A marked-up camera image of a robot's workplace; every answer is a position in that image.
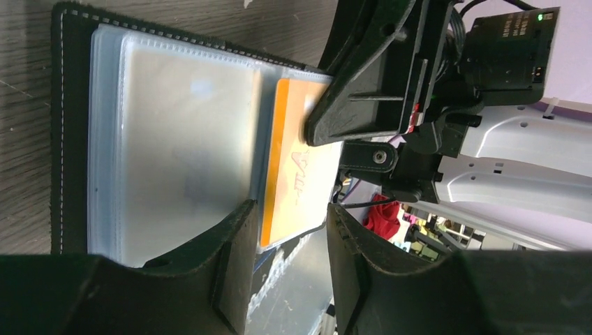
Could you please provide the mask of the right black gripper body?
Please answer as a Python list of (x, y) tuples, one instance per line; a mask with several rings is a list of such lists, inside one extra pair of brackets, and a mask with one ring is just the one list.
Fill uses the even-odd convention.
[(444, 158), (456, 158), (467, 132), (486, 107), (528, 105), (544, 93), (560, 10), (520, 6), (514, 13), (479, 17), (453, 9), (434, 91), (414, 107), (413, 125), (397, 149), (388, 196), (403, 202), (437, 203)]

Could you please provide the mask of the gold card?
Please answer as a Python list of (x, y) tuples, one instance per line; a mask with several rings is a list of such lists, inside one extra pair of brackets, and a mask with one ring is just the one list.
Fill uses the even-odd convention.
[(304, 122), (327, 84), (282, 78), (276, 86), (259, 247), (319, 229), (338, 172), (342, 143), (311, 147)]

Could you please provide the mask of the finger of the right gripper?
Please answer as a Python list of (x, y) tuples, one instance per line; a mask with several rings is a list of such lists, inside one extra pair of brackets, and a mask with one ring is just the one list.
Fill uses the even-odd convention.
[(340, 1), (321, 57), (332, 81), (304, 124), (314, 147), (404, 134), (422, 122), (453, 1)]

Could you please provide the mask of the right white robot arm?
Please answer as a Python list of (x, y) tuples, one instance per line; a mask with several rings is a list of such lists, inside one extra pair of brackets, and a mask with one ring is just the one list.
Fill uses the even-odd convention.
[(389, 201), (513, 206), (591, 222), (591, 115), (545, 97), (559, 7), (464, 24), (454, 1), (340, 1), (319, 67), (333, 80), (306, 142)]

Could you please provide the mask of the black leather card holder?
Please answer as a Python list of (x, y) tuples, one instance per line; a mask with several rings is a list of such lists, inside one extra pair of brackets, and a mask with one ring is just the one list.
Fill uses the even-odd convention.
[(52, 9), (51, 251), (141, 267), (262, 201), (276, 86), (331, 77), (74, 1)]

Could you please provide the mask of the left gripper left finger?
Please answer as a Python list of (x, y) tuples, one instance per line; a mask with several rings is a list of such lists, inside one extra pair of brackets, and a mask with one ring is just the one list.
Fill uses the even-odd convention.
[(243, 334), (258, 205), (141, 268), (100, 255), (1, 258), (2, 334)]

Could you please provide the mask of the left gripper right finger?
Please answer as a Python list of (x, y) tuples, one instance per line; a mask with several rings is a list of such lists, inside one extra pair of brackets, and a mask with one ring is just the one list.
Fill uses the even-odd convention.
[(590, 251), (457, 251), (430, 263), (327, 208), (340, 334), (590, 334)]

